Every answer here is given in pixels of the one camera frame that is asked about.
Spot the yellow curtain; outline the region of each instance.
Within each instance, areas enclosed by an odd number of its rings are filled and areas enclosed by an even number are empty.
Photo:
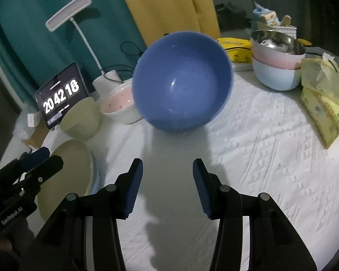
[[[165,33],[194,30],[220,37],[212,0],[125,0],[147,46]]]

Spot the blue bowl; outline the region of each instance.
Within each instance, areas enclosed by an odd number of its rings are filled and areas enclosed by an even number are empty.
[[[132,92],[139,113],[165,131],[209,123],[232,88],[231,63],[211,37],[184,31],[151,45],[134,70]]]

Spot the food package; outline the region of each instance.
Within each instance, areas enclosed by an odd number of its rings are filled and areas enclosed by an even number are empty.
[[[339,105],[306,87],[300,99],[313,118],[326,148],[339,143]]]
[[[301,85],[312,89],[339,105],[339,66],[327,53],[322,58],[301,61]]]
[[[326,148],[339,144],[339,66],[334,57],[301,61],[301,102],[313,118]]]
[[[256,3],[255,1],[254,4],[255,10],[253,11],[253,13],[258,17],[258,19],[262,23],[271,26],[278,26],[280,24],[275,11],[266,9],[265,7],[262,7],[261,5]]]
[[[217,41],[225,49],[232,62],[251,62],[251,41],[233,37],[223,37]]]

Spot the bowl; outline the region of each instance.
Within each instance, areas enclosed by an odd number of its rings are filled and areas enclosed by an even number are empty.
[[[251,34],[252,55],[262,63],[281,69],[299,69],[305,47],[294,38],[271,30]]]
[[[132,124],[142,119],[134,104],[132,81],[129,80],[111,91],[100,105],[100,111],[123,124]]]
[[[52,154],[60,156],[64,165],[59,172],[40,185],[38,207],[44,221],[49,219],[67,194],[83,196],[93,193],[96,176],[93,156],[82,141],[69,140]]]
[[[100,120],[97,104],[93,98],[88,97],[67,112],[60,122],[60,129],[72,138],[87,140],[99,130]]]
[[[225,50],[198,32],[175,32],[156,41],[139,59],[133,97],[139,113],[164,131],[185,131],[214,119],[232,88]]]
[[[255,76],[264,85],[276,91],[288,91],[297,87],[301,79],[301,70],[280,69],[266,65],[252,57]]]

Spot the pink bowl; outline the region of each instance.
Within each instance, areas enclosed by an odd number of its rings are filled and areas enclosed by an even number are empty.
[[[252,49],[252,55],[260,62],[280,69],[288,69],[288,70],[295,70],[300,68],[300,63],[303,58],[305,58],[305,49],[304,54],[295,55],[287,53],[287,50],[282,50],[279,46],[276,45],[275,41],[279,43],[279,41],[282,39],[282,36],[285,37],[285,39],[288,39],[288,36],[276,32],[270,32],[267,31],[264,35],[260,33],[258,30],[257,32],[253,33],[253,37],[251,39],[251,49]],[[294,40],[290,43],[300,44],[297,41]]]

